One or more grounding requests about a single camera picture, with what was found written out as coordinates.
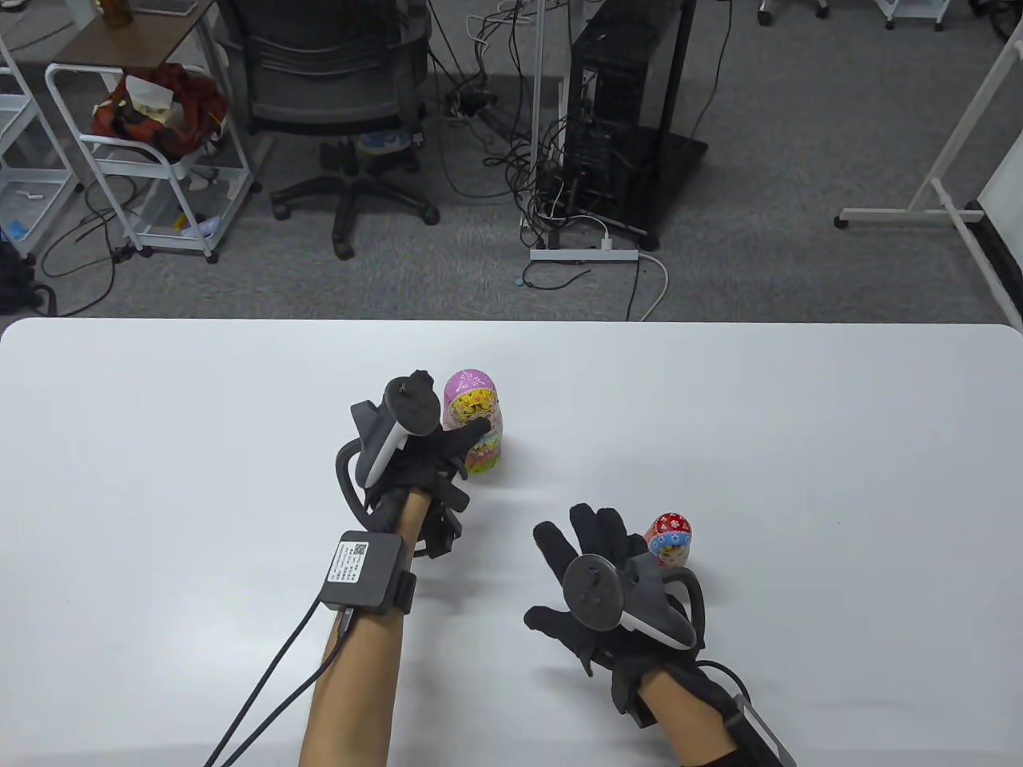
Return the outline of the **person's right hand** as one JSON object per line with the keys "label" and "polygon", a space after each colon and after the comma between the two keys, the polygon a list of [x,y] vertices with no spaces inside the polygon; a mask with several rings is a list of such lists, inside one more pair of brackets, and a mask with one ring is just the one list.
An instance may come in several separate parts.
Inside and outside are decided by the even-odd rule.
{"label": "person's right hand", "polygon": [[566,610],[530,607],[523,615],[527,628],[563,644],[585,672],[609,670],[611,701],[639,727],[655,723],[640,694],[651,672],[668,673],[705,705],[725,706],[726,694],[697,665],[706,629],[698,578],[686,567],[662,566],[615,509],[580,503],[569,518],[576,545],[552,522],[533,530]]}

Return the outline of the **person's left hand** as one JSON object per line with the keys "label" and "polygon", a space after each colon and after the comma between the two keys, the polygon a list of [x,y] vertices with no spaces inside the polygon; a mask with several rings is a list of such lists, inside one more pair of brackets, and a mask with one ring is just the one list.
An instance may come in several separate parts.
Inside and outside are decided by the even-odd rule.
{"label": "person's left hand", "polygon": [[360,437],[356,483],[364,491],[360,522],[372,532],[396,532],[410,496],[425,496],[419,533],[409,547],[424,544],[420,556],[441,558],[463,527],[456,514],[470,497],[456,486],[468,478],[468,454],[490,431],[486,417],[445,430],[434,380],[424,370],[387,384],[379,405],[352,408]]}

